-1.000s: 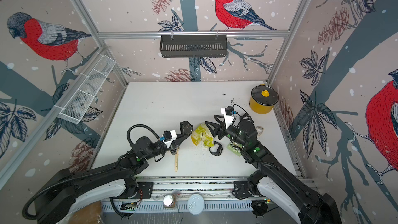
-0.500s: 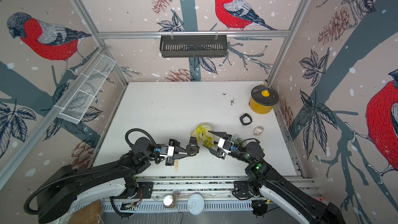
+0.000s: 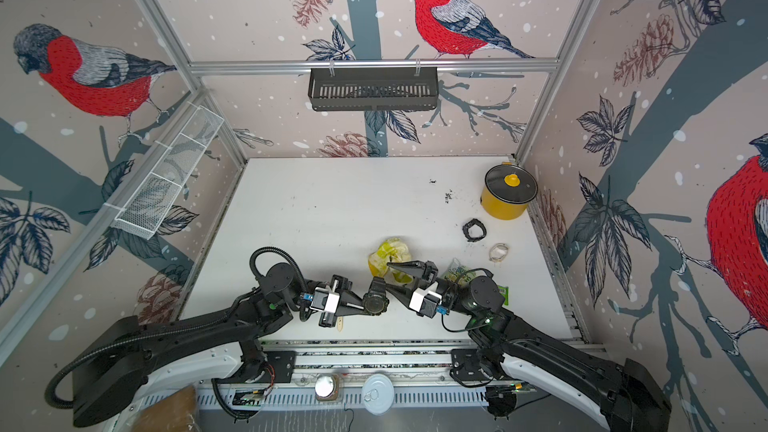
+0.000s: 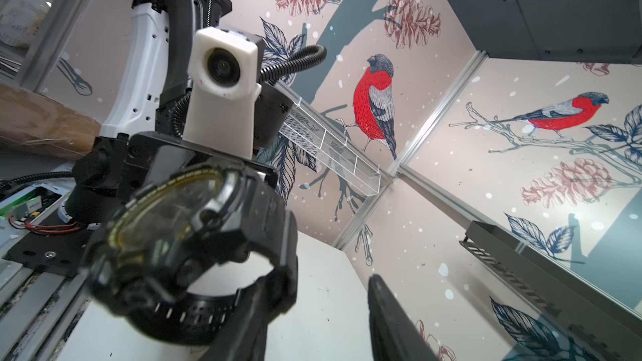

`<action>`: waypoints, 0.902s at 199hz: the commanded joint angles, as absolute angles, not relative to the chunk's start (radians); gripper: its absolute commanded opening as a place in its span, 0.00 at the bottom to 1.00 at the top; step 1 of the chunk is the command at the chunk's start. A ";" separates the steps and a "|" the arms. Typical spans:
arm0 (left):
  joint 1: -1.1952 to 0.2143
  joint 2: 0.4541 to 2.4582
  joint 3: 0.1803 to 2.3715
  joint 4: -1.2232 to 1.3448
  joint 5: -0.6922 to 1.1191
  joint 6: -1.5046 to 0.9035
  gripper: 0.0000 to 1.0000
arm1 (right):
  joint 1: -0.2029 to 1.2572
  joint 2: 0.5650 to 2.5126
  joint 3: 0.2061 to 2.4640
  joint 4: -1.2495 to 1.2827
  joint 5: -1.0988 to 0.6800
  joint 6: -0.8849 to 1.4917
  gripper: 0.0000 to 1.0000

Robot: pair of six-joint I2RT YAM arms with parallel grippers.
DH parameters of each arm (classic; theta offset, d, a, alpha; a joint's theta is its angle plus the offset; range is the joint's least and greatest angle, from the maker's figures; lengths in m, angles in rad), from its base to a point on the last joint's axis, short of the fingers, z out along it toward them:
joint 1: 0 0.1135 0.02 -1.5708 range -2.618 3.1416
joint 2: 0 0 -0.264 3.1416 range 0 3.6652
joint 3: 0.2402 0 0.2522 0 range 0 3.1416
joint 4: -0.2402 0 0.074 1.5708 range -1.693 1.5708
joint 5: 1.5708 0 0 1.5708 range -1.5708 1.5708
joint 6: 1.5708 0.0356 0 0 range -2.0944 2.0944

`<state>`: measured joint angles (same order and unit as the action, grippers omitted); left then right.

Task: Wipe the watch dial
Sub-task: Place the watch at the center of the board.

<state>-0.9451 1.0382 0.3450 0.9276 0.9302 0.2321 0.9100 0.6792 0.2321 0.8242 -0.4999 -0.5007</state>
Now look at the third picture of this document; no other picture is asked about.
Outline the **yellow green frog towel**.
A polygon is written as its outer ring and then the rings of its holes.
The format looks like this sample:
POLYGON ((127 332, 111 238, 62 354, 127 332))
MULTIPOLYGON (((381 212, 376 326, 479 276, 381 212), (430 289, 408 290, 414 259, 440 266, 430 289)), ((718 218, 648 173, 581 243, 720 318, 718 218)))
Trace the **yellow green frog towel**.
POLYGON ((403 263, 413 259, 408 245, 397 237, 386 239, 368 257, 368 267, 374 277, 392 278, 399 284, 408 284, 412 277, 389 266, 390 262, 403 263))

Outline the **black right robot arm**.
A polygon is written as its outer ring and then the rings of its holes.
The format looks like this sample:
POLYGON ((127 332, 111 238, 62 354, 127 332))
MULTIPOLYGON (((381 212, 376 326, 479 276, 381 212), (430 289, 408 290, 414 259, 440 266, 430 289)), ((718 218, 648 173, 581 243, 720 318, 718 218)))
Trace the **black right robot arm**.
POLYGON ((665 431, 672 407, 650 372, 628 359, 622 364, 574 348, 536 329, 504 306, 487 269, 471 270, 467 283, 447 280, 431 261, 392 262, 412 277, 389 292, 419 316, 464 314, 463 333, 477 349, 470 361, 473 384, 505 378, 526 382, 577 408, 608 431, 665 431))

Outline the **cream strap analog watch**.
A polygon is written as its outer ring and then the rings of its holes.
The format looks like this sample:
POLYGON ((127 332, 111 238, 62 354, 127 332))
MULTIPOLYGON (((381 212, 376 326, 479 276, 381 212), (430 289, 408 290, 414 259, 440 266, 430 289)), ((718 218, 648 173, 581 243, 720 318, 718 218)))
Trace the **cream strap analog watch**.
POLYGON ((488 252, 488 257, 491 262, 501 263, 509 255, 510 247, 505 243, 494 244, 488 252))

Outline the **black digital watch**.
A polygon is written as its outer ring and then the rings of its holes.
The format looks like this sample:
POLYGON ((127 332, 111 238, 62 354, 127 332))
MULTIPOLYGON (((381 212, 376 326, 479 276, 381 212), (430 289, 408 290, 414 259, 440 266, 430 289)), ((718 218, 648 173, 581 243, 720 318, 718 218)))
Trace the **black digital watch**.
POLYGON ((372 316, 378 316, 387 311, 389 299, 387 298, 386 281, 382 277, 374 277, 368 291, 362 299, 364 311, 372 316))
POLYGON ((462 226, 462 233, 469 243, 476 243, 487 237, 487 228, 482 221, 473 218, 462 226))

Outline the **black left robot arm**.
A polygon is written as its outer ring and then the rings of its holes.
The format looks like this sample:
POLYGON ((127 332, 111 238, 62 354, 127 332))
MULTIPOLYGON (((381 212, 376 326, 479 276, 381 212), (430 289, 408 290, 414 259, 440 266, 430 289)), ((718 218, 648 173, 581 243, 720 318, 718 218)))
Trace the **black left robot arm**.
POLYGON ((306 322, 317 316, 320 326, 332 327, 340 317, 377 316, 388 307, 381 277, 360 296, 343 276, 306 279, 297 262, 273 246, 255 250, 248 266, 256 288, 222 310, 159 324, 142 325, 135 316, 115 322, 54 375, 44 391, 46 403, 71 411, 74 426, 89 427, 117 415, 141 390, 168 377, 210 382, 226 413, 248 420, 251 413, 227 405, 222 385, 256 383, 266 395, 291 379, 295 364, 293 352, 265 352, 262 338, 294 318, 306 322))

